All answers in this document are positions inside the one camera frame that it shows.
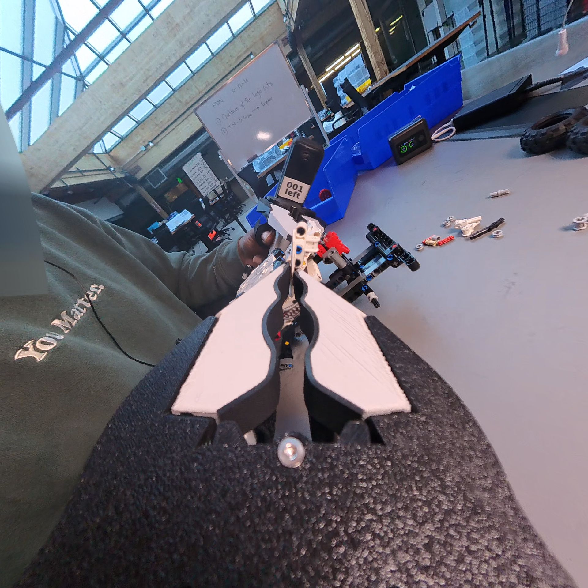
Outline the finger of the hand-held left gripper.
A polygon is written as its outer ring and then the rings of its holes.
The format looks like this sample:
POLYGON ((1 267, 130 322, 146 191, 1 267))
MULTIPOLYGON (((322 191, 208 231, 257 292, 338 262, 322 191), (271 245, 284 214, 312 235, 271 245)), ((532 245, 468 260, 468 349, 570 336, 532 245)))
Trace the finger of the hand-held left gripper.
POLYGON ((275 230, 278 239, 288 241, 292 241, 298 227, 290 212, 277 205, 270 205, 268 224, 275 230))

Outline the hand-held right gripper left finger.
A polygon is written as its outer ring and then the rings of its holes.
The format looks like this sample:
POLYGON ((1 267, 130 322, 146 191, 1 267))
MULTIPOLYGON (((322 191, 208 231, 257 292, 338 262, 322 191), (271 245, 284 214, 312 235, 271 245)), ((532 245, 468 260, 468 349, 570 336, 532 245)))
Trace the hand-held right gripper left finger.
POLYGON ((171 412, 254 430, 277 408, 279 352, 290 268, 274 269, 217 314, 171 412))

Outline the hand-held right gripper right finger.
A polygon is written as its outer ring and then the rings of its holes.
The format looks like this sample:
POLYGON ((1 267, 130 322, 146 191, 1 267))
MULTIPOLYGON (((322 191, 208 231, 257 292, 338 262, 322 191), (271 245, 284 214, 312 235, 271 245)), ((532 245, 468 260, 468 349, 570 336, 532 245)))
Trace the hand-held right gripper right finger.
POLYGON ((306 273, 295 274, 299 323, 309 341, 304 398, 318 422, 410 412, 366 315, 306 273))

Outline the blue plastic storage bin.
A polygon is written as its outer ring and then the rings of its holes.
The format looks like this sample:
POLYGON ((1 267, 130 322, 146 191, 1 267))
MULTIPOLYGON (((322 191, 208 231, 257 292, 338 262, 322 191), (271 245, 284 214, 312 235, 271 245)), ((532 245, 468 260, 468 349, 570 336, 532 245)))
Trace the blue plastic storage bin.
POLYGON ((353 162, 360 171, 392 158, 389 136, 417 117, 432 128, 463 106, 461 55, 408 82, 358 121, 353 162))
POLYGON ((357 167, 352 159, 352 140, 338 136, 325 151, 321 167, 305 200, 305 208, 311 209, 324 221, 324 226, 344 218, 357 180, 357 167), (320 202, 321 189, 328 188, 332 198, 320 202))

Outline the white lego vehicle model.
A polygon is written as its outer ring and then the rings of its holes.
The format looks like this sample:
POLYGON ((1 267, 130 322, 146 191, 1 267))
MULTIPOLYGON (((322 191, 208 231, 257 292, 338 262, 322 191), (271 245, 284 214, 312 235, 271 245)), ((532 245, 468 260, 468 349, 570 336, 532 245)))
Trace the white lego vehicle model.
MULTIPOLYGON (((261 233, 272 228, 267 221, 259 220, 255 225, 256 240, 261 243, 261 233)), ((369 246, 355 259, 349 257, 345 246, 333 231, 325 231, 322 221, 303 211, 292 241, 278 239, 268 257, 239 287, 237 297, 257 285, 273 270, 288 267, 289 292, 283 303, 282 347, 286 346, 286 333, 304 333, 309 344, 318 335, 318 327, 311 326, 310 312, 303 305, 302 288, 311 279, 340 296, 345 303, 353 303, 361 296, 378 308, 377 295, 371 282, 388 268, 405 265, 411 271, 420 268, 419 262, 395 240, 386 235, 375 224, 367 226, 366 239, 369 246)))

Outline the person's left forearm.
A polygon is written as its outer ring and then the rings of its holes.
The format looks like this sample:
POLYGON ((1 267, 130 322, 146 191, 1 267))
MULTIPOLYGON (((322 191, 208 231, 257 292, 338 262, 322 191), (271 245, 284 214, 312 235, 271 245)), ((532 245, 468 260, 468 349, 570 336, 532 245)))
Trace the person's left forearm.
POLYGON ((250 235, 246 234, 208 254, 168 254, 176 281, 175 295, 192 309, 226 299, 242 283, 246 265, 254 264, 256 254, 250 245, 250 235))

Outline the cluster of small lego pieces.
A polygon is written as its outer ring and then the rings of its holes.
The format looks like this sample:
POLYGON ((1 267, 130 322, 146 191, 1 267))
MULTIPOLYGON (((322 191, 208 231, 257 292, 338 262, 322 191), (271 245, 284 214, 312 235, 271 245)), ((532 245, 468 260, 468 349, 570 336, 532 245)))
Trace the cluster of small lego pieces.
MULTIPOLYGON (((461 234, 462 237, 470 237, 474 233, 474 229, 476 229, 482 221, 482 216, 464 218, 464 219, 456 219, 455 217, 447 217, 441 224, 441 227, 445 229, 451 229, 457 231, 461 234)), ((441 247, 445 246, 448 243, 453 242, 455 239, 455 234, 448 234, 446 236, 443 235, 432 235, 426 239, 424 239, 421 243, 417 244, 415 247, 416 251, 421 251, 426 247, 441 247)))

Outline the black lego pin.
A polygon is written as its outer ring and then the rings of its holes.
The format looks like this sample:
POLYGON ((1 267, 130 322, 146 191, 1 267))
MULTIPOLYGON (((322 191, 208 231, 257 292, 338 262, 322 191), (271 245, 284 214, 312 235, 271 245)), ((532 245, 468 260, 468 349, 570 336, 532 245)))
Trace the black lego pin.
POLYGON ((505 223, 505 218, 501 217, 501 218, 497 219, 496 221, 494 221, 493 223, 491 223, 489 226, 473 232, 469 236, 469 239, 474 240, 474 239, 480 238, 481 236, 486 235, 488 233, 493 233, 496 230, 499 230, 499 227, 501 227, 501 225, 503 225, 504 223, 505 223))

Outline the black knobby lego tire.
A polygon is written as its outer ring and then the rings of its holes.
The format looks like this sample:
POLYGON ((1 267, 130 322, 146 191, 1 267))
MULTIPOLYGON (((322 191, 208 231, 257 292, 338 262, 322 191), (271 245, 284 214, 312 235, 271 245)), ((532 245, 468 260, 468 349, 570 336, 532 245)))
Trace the black knobby lego tire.
POLYGON ((588 154, 588 117, 584 117, 576 122, 569 130, 566 140, 567 148, 575 153, 588 154))
POLYGON ((585 113, 585 109, 580 107, 541 118, 520 137, 521 149, 531 155, 554 151, 565 144, 569 130, 585 113))

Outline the person's left hand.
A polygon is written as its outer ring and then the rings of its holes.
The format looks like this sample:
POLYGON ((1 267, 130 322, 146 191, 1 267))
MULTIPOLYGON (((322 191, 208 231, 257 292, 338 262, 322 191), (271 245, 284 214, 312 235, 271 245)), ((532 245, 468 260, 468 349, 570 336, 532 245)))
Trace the person's left hand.
POLYGON ((238 240, 238 255, 244 266, 252 268, 258 267, 269 254, 276 238, 276 233, 272 228, 263 231, 260 244, 255 237, 255 229, 250 229, 245 235, 238 240))

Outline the large whiteboard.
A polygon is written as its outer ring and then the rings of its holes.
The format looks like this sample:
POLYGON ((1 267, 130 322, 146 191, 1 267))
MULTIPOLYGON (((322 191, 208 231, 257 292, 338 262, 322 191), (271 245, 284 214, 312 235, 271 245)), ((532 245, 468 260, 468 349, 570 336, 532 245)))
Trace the large whiteboard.
POLYGON ((278 41, 201 102, 195 113, 236 172, 312 117, 278 41))

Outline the small flip chart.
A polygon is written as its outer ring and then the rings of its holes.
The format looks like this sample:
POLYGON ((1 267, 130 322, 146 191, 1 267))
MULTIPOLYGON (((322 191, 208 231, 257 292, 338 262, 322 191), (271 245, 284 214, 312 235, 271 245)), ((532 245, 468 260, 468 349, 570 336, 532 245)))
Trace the small flip chart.
POLYGON ((214 190, 221 187, 221 181, 206 163, 201 152, 187 161, 182 169, 202 196, 209 196, 214 190))

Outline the black digital timer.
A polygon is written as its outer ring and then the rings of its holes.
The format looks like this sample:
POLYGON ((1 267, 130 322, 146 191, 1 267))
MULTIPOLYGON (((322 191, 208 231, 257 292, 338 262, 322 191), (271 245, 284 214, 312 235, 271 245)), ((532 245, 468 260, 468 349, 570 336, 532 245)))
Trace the black digital timer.
POLYGON ((413 121, 388 137, 396 165, 401 165, 411 158, 432 147, 432 139, 427 121, 416 117, 413 121))

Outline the wooden pillar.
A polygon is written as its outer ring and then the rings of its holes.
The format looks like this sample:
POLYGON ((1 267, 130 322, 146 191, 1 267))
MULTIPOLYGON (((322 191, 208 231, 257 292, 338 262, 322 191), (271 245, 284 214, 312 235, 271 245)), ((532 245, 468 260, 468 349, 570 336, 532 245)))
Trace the wooden pillar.
POLYGON ((389 70, 378 41, 378 35, 367 1, 349 1, 349 3, 362 36, 371 66, 375 73, 376 80, 379 81, 389 74, 389 70))

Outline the person's green sweatshirt torso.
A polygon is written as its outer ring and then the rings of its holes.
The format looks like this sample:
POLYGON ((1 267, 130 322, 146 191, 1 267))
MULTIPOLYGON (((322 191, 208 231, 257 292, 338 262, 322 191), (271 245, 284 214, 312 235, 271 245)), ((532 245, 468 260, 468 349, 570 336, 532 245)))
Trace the person's green sweatshirt torso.
POLYGON ((47 539, 121 402, 201 322, 173 291, 170 253, 76 206, 32 204, 48 293, 1 299, 1 587, 47 539))

